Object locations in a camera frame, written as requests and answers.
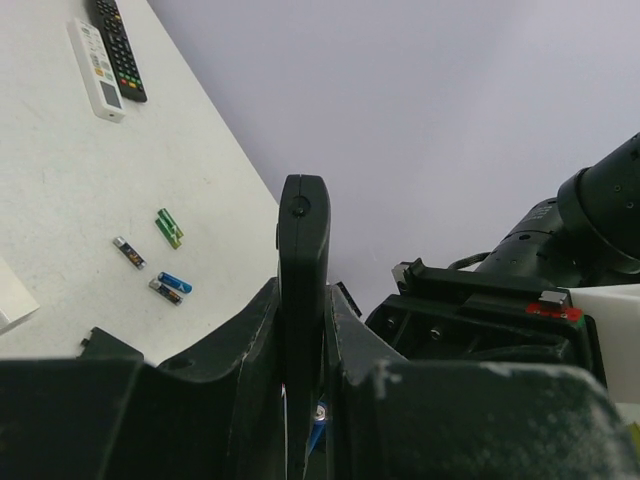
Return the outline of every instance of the black cable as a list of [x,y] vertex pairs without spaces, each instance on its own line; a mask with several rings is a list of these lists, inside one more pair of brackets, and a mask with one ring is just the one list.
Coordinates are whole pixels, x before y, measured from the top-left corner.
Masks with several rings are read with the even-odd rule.
[[448,268],[449,270],[460,270],[461,268],[467,268],[471,265],[482,262],[489,255],[491,255],[491,252],[476,253],[475,255],[471,255],[470,257],[461,258],[460,260],[453,262],[451,265],[449,265]]

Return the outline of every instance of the black plastic part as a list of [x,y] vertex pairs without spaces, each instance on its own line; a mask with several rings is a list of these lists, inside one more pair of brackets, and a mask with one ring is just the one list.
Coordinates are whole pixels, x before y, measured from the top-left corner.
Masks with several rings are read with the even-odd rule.
[[386,445],[372,422],[374,392],[365,379],[378,366],[405,359],[354,316],[338,287],[328,291],[324,321],[325,394],[329,403],[326,478],[377,478],[359,474],[359,469],[368,464],[375,470],[382,461],[381,444]]
[[547,280],[404,264],[401,295],[391,295],[366,324],[410,359],[575,365],[606,385],[595,325],[530,313]]
[[145,365],[104,478],[284,478],[277,307],[271,279],[219,329]]
[[320,177],[290,175],[278,216],[280,307],[287,397],[287,473],[302,480],[319,398],[331,210]]
[[83,339],[80,343],[83,350],[78,358],[82,360],[104,359],[109,357],[144,360],[144,355],[142,355],[141,352],[131,345],[124,343],[122,340],[118,340],[99,327],[93,327],[91,329],[91,336]]
[[[366,461],[356,456],[353,478],[621,479],[640,474],[606,392],[575,367],[403,362],[374,370],[367,383],[374,395],[357,408],[371,415],[370,441],[381,454]],[[359,433],[356,425],[352,431]]]
[[0,477],[110,478],[106,470],[142,368],[149,367],[113,358],[0,362]]

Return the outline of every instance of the white table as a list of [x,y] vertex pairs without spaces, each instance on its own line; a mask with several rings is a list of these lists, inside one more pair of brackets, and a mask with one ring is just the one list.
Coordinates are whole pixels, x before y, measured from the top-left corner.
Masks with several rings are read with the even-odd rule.
[[[0,336],[1,358],[77,355],[99,326],[157,363],[276,273],[272,195],[147,2],[118,3],[149,101],[113,124],[94,116],[66,31],[83,0],[0,0],[0,255],[41,305]],[[162,207],[185,232],[177,251]],[[160,271],[193,284],[181,306],[148,288]]]

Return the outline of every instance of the aa battery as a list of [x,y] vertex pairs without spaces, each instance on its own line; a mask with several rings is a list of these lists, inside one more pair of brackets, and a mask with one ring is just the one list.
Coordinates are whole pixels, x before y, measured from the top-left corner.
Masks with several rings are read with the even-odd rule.
[[191,293],[191,290],[193,290],[193,287],[187,282],[180,280],[167,272],[160,273],[158,275],[158,280],[182,293]]
[[162,285],[157,278],[154,278],[149,282],[149,287],[158,292],[174,305],[180,305],[182,303],[182,297],[173,290],[169,290],[168,287]]
[[134,250],[134,248],[127,243],[127,241],[122,237],[116,237],[113,239],[113,244],[118,247],[125,257],[129,259],[131,263],[133,263],[138,270],[142,270],[146,265],[140,254]]
[[176,223],[176,221],[173,219],[173,217],[167,211],[166,208],[161,208],[160,210],[158,210],[158,216],[162,220],[164,220],[164,222],[167,224],[169,229],[172,232],[174,232],[178,238],[184,237],[184,233],[182,233],[182,230],[180,230],[180,227],[178,226],[178,224]]
[[169,244],[174,249],[177,249],[180,245],[182,245],[182,242],[180,242],[180,240],[178,240],[178,234],[175,231],[175,229],[173,229],[172,227],[167,225],[167,222],[164,219],[156,218],[156,225],[158,226],[158,228],[160,229],[160,231],[164,235],[164,238],[167,239]]

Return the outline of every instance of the white object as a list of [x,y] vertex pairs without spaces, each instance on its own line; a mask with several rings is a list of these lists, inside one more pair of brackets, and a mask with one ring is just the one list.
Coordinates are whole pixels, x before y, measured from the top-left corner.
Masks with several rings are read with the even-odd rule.
[[571,299],[596,319],[611,398],[640,403],[640,285],[572,288]]
[[67,29],[93,113],[105,120],[120,122],[125,115],[124,104],[100,32],[79,18],[71,20]]
[[0,257],[0,334],[18,325],[40,305],[31,296],[7,262]]
[[[118,8],[153,100],[127,102],[121,124],[87,112],[66,29],[86,20],[83,3],[0,0],[0,84],[11,92],[0,252],[41,305],[0,335],[0,358],[73,357],[98,326],[157,363],[276,274],[277,205],[145,1]],[[154,223],[162,207],[184,231],[178,250]],[[120,235],[142,272],[112,245]],[[194,287],[179,308],[147,285],[163,270]]]

